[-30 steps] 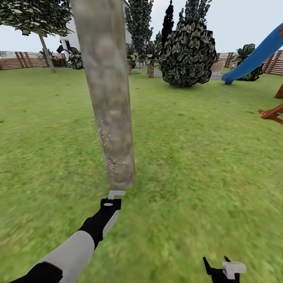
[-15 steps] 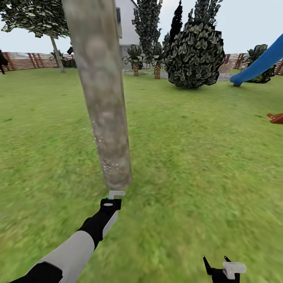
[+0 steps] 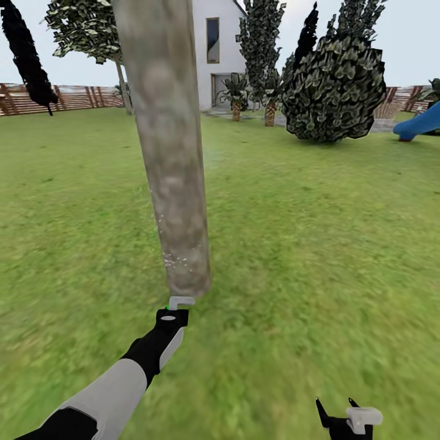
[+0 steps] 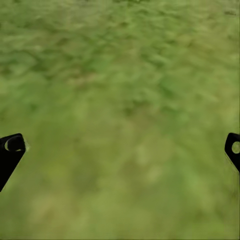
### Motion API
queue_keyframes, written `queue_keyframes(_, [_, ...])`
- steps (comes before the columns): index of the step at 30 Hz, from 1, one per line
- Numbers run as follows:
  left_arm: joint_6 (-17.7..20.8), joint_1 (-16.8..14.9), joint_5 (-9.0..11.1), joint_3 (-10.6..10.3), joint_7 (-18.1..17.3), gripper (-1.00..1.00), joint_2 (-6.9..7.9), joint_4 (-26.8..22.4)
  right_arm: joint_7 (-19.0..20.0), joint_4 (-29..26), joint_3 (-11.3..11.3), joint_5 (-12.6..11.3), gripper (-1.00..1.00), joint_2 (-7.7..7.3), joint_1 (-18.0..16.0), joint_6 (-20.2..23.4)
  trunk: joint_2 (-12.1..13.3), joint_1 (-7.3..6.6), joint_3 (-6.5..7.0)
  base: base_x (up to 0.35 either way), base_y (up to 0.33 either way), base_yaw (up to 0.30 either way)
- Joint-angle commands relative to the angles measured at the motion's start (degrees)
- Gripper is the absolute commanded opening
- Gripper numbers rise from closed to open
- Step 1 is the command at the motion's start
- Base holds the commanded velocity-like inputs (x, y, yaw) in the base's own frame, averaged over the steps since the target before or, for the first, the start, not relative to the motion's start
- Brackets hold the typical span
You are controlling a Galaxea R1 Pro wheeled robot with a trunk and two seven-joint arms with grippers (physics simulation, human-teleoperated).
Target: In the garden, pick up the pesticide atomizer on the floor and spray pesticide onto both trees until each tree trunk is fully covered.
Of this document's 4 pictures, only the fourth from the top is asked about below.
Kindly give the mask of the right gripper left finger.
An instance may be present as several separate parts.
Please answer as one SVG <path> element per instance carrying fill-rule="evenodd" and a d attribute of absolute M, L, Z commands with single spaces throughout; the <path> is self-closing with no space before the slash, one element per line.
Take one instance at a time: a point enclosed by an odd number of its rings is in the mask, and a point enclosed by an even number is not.
<path fill-rule="evenodd" d="M 30 145 L 21 133 L 0 138 L 0 192 L 25 151 L 29 149 Z"/>

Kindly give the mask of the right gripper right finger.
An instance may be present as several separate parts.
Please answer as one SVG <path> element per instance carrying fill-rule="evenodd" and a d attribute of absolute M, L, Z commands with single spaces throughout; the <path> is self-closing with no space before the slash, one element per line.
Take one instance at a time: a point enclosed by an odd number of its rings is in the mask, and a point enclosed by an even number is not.
<path fill-rule="evenodd" d="M 225 152 L 240 172 L 240 135 L 234 133 L 228 134 Z"/>

